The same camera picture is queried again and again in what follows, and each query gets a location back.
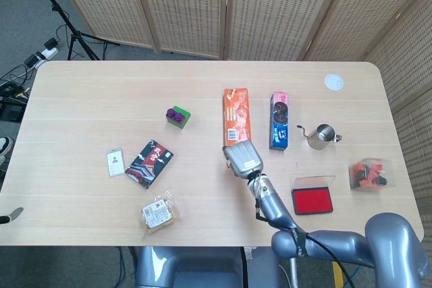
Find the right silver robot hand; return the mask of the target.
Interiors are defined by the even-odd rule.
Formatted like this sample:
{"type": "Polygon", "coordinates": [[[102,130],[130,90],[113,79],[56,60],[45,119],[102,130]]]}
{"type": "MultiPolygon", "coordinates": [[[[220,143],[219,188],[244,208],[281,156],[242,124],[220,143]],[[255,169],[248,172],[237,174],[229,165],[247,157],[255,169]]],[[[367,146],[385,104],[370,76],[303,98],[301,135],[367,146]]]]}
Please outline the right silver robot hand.
{"type": "Polygon", "coordinates": [[[250,140],[224,146],[223,154],[236,177],[251,179],[263,171],[263,160],[250,140]]]}

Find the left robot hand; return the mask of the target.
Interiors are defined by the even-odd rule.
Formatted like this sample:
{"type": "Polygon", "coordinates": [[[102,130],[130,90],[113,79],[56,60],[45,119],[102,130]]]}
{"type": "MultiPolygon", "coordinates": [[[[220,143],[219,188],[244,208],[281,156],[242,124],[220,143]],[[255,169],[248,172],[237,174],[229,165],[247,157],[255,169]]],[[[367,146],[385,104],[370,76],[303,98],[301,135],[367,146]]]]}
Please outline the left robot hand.
{"type": "Polygon", "coordinates": [[[22,214],[23,211],[24,211],[23,207],[18,207],[15,210],[13,210],[10,214],[1,215],[0,224],[3,225],[14,221],[22,214]]]}

